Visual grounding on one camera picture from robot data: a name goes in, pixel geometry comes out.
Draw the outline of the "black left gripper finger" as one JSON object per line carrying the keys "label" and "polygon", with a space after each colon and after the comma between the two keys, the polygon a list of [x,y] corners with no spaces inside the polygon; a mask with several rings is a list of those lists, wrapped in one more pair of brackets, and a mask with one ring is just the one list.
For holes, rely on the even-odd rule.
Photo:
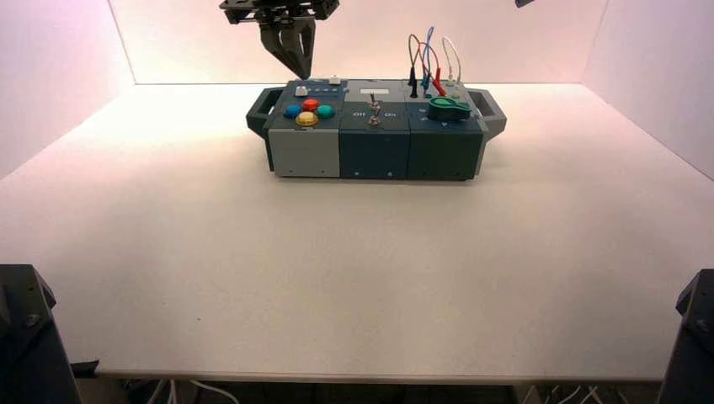
{"label": "black left gripper finger", "polygon": [[305,55],[296,26],[261,24],[259,27],[264,48],[297,77],[304,79]]}
{"label": "black left gripper finger", "polygon": [[285,63],[303,80],[308,79],[312,74],[315,28],[313,19],[293,19],[281,33]]}

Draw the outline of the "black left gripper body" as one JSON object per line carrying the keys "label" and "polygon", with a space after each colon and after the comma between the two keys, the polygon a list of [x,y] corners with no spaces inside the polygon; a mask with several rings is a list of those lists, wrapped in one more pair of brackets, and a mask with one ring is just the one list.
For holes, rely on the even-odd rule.
{"label": "black left gripper body", "polygon": [[314,24],[328,19],[339,7],[338,0],[226,0],[219,9],[230,24]]}

